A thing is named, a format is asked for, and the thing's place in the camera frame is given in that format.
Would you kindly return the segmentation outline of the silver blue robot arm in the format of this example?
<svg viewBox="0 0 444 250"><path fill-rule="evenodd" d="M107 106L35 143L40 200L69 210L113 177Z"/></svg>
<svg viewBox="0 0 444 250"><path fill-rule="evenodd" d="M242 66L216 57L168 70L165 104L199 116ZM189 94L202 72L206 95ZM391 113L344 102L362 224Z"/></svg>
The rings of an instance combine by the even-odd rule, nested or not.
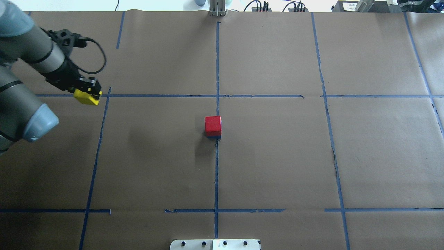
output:
<svg viewBox="0 0 444 250"><path fill-rule="evenodd" d="M95 40L70 30L45 30L9 0L2 0L1 19L1 154L18 141L35 142L56 127L60 120L38 98L31 82L46 81L69 92L80 103L97 106L102 95L99 80L93 77L107 64L87 71L71 59L74 48Z"/></svg>

